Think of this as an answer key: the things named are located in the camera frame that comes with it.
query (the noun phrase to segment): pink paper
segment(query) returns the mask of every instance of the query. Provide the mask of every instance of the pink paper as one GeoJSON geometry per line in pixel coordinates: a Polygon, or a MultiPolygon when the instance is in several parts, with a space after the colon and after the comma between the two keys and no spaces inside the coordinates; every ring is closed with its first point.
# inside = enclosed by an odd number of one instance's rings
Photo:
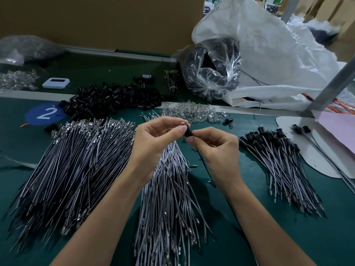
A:
{"type": "Polygon", "coordinates": [[[355,115],[312,111],[316,121],[355,154],[355,115]]]}

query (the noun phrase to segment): metal pole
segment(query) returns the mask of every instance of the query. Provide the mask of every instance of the metal pole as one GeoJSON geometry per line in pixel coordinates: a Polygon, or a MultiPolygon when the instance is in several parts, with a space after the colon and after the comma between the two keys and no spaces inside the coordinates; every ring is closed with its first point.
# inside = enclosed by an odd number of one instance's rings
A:
{"type": "Polygon", "coordinates": [[[347,85],[355,78],[355,55],[341,69],[337,75],[329,82],[322,92],[315,98],[306,110],[303,116],[311,116],[311,110],[323,111],[347,85]]]}
{"type": "Polygon", "coordinates": [[[284,13],[281,16],[281,20],[287,24],[292,13],[295,11],[299,0],[290,0],[286,6],[284,13]]]}

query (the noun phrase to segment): digital display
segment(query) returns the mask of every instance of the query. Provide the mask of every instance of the digital display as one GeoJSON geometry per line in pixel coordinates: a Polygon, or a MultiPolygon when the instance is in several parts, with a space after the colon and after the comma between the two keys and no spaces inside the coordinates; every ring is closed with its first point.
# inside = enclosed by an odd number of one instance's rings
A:
{"type": "Polygon", "coordinates": [[[65,79],[51,79],[51,82],[64,82],[65,79]]]}

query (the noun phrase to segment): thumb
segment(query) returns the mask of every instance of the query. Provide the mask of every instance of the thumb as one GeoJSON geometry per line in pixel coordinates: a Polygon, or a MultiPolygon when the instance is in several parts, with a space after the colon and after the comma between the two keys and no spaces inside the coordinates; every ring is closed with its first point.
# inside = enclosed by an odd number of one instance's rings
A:
{"type": "Polygon", "coordinates": [[[160,136],[159,140],[162,142],[164,147],[166,147],[171,142],[174,142],[175,140],[181,138],[186,132],[186,130],[187,130],[186,125],[177,126],[174,129],[168,131],[166,134],[160,136]]]}
{"type": "Polygon", "coordinates": [[[205,141],[195,136],[186,137],[185,140],[190,145],[197,148],[204,156],[206,156],[208,150],[211,148],[209,145],[206,144],[205,141]]]}

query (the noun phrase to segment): blue label with number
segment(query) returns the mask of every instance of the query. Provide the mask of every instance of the blue label with number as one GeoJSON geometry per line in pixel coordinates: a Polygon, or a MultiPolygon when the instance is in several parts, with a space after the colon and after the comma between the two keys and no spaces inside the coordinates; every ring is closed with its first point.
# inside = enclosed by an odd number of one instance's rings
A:
{"type": "Polygon", "coordinates": [[[64,117],[64,110],[58,107],[59,102],[44,103],[29,111],[26,116],[26,123],[31,125],[50,125],[64,117]]]}

